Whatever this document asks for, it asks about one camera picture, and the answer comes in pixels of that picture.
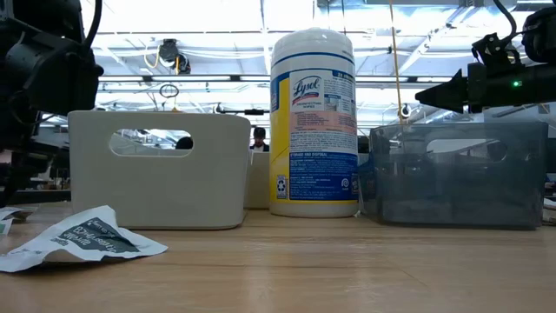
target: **fluorescent light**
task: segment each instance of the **fluorescent light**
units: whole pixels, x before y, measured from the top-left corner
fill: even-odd
[[[240,80],[243,82],[270,82],[270,77],[268,76],[242,76]]]
[[[452,80],[451,77],[418,77],[417,83],[445,83]]]
[[[356,77],[357,83],[395,83],[396,77]],[[400,83],[406,83],[407,77],[400,77]]]
[[[526,4],[552,4],[553,0],[518,0],[518,3]]]
[[[124,76],[124,77],[115,77],[115,76],[106,76],[106,77],[98,77],[99,82],[142,82],[142,77],[139,76]]]
[[[155,76],[151,77],[155,82],[229,82],[229,76],[204,76],[204,75],[194,75],[194,76]]]

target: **white plastic container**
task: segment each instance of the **white plastic container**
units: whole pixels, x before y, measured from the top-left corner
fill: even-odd
[[[297,31],[273,49],[270,211],[298,217],[357,212],[353,46],[333,30]]]
[[[153,148],[129,155],[110,146],[121,129],[185,130],[194,146],[187,155]],[[74,213],[107,204],[131,229],[234,228],[243,221],[250,130],[248,119],[222,114],[73,111]]]

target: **lysol wipes container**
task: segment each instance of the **lysol wipes container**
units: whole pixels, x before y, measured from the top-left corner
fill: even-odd
[[[333,30],[297,31],[272,56],[270,211],[298,217],[357,212],[354,52]]]

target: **wooden tabletop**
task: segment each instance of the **wooden tabletop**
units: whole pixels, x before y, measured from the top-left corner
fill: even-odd
[[[70,215],[43,205],[0,253]],[[169,250],[0,273],[0,312],[554,312],[556,228],[387,227],[251,210],[222,231],[138,231]]]

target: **desk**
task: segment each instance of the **desk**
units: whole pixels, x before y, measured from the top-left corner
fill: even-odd
[[[0,237],[0,253],[70,214],[44,204]],[[235,230],[138,232],[169,250],[0,274],[0,310],[540,313],[556,304],[556,228],[412,229],[252,210]]]

